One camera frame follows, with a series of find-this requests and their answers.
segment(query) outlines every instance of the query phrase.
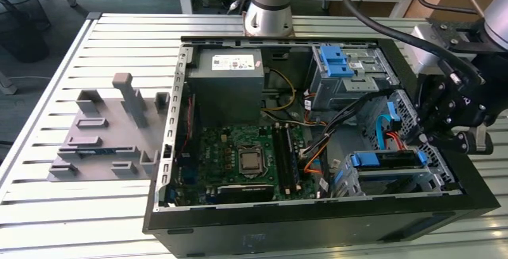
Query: black computer chassis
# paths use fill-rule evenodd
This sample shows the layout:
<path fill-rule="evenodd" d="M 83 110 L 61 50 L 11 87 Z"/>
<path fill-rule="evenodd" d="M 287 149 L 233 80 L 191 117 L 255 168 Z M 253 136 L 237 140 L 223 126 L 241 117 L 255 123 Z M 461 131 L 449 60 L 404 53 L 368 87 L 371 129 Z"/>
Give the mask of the black computer chassis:
<path fill-rule="evenodd" d="M 185 42 L 244 37 L 183 37 Z M 409 97 L 417 78 L 389 39 L 261 38 L 301 42 L 375 42 Z M 151 182 L 143 232 L 153 234 L 177 258 L 240 255 L 295 249 L 409 241 L 451 222 L 477 217 L 500 207 L 464 154 L 441 151 L 463 195 L 420 198 L 383 197 L 369 201 L 249 208 L 153 212 L 156 177 Z"/>

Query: aluminum slotted table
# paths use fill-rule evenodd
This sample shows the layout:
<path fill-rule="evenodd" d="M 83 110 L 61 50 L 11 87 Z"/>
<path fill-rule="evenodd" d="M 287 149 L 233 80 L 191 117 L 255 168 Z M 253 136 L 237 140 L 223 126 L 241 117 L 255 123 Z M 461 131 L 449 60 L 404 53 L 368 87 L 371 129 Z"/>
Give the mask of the aluminum slotted table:
<path fill-rule="evenodd" d="M 380 19 L 411 32 L 420 19 Z M 180 36 L 240 36 L 241 19 L 221 15 L 103 14 L 88 19 L 0 166 L 1 258 L 173 258 L 141 233 L 148 180 L 47 182 L 81 89 L 120 97 L 117 72 L 144 97 L 169 91 Z M 381 37 L 353 18 L 295 17 L 296 36 Z M 239 258 L 507 258 L 508 119 L 489 128 L 491 156 L 472 156 L 503 207 L 412 242 L 245 255 Z"/>

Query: open computer tower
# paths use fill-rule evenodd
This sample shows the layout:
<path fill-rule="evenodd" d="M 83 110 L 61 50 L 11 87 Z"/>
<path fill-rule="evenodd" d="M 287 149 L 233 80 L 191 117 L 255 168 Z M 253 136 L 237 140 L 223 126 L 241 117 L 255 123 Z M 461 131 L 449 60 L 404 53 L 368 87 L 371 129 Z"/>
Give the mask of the open computer tower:
<path fill-rule="evenodd" d="M 176 257 L 408 241 L 499 207 L 467 155 L 403 143 L 392 40 L 181 41 L 144 218 Z"/>

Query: ram slot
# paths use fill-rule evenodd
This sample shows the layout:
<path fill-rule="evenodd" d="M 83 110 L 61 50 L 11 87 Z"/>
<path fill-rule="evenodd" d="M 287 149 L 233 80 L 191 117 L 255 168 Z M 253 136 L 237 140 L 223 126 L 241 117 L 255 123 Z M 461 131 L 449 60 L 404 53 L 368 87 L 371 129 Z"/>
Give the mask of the ram slot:
<path fill-rule="evenodd" d="M 288 145 L 288 151 L 289 151 L 289 171 L 292 175 L 292 181 L 291 181 L 291 191 L 299 191 L 301 189 L 300 187 L 300 175 L 299 175 L 299 166 L 297 166 L 297 154 L 296 150 L 293 149 L 293 140 L 291 138 L 291 128 L 289 125 L 285 125 L 285 139 L 287 139 L 287 145 Z"/>
<path fill-rule="evenodd" d="M 276 154 L 276 167 L 279 177 L 279 187 L 281 194 L 291 194 L 291 170 L 288 165 L 288 146 L 285 144 L 285 128 L 276 124 L 272 129 L 273 150 Z"/>

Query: chip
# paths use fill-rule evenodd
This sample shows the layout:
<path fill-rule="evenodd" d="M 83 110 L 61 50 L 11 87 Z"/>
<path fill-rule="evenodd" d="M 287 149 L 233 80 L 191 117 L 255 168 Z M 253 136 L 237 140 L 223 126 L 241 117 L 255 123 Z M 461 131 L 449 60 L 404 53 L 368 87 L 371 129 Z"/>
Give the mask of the chip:
<path fill-rule="evenodd" d="M 239 172 L 248 178 L 263 173 L 264 157 L 263 148 L 256 145 L 247 149 L 239 149 Z"/>

